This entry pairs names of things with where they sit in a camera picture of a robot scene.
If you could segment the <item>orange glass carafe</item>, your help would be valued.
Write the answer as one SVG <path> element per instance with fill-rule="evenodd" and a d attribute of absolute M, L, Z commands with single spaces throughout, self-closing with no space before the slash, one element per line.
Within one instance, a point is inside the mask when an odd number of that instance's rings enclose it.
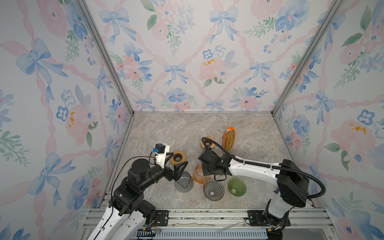
<path fill-rule="evenodd" d="M 211 180 L 211 176 L 204 176 L 202 164 L 198 164 L 193 172 L 194 181 L 198 184 L 205 184 Z"/>

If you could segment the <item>green glass dripper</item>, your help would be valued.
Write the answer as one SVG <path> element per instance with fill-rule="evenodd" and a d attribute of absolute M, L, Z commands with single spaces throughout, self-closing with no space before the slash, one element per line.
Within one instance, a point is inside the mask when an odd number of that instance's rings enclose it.
<path fill-rule="evenodd" d="M 242 197 L 247 192 L 246 184 L 237 178 L 233 178 L 228 182 L 229 192 L 236 197 Z"/>

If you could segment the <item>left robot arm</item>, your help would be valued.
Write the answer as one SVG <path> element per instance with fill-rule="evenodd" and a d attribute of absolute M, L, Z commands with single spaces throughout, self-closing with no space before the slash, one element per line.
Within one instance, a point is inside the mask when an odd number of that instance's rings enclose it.
<path fill-rule="evenodd" d="M 128 175 L 114 190 L 89 240 L 129 240 L 139 229 L 153 225 L 156 207 L 145 200 L 145 190 L 163 178 L 178 181 L 188 162 L 178 163 L 173 168 L 158 164 L 152 166 L 151 157 L 139 158 L 132 163 Z"/>

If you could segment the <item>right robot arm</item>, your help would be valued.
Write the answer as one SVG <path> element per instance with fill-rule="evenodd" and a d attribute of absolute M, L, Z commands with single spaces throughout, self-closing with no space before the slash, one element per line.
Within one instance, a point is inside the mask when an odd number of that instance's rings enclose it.
<path fill-rule="evenodd" d="M 277 164 L 265 164 L 204 150 L 198 157 L 204 175 L 240 176 L 272 184 L 280 190 L 274 199 L 268 201 L 262 213 L 262 221 L 278 226 L 287 218 L 289 211 L 304 208 L 308 199 L 309 178 L 290 160 Z"/>

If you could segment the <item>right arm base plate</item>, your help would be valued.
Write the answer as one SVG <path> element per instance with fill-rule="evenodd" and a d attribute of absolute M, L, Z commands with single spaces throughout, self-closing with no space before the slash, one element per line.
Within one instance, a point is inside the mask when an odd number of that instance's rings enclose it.
<path fill-rule="evenodd" d="M 287 212 L 284 216 L 279 219 L 272 216 L 270 213 L 267 213 L 266 210 L 249 210 L 248 214 L 248 225 L 252 227 L 282 227 L 282 226 L 291 226 L 289 220 L 289 213 Z"/>

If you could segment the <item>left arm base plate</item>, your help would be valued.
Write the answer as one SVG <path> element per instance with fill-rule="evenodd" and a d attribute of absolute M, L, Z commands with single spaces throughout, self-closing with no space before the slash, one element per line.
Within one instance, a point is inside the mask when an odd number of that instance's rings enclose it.
<path fill-rule="evenodd" d="M 168 210 L 154 210 L 146 217 L 146 225 L 149 227 L 167 227 L 169 222 Z"/>

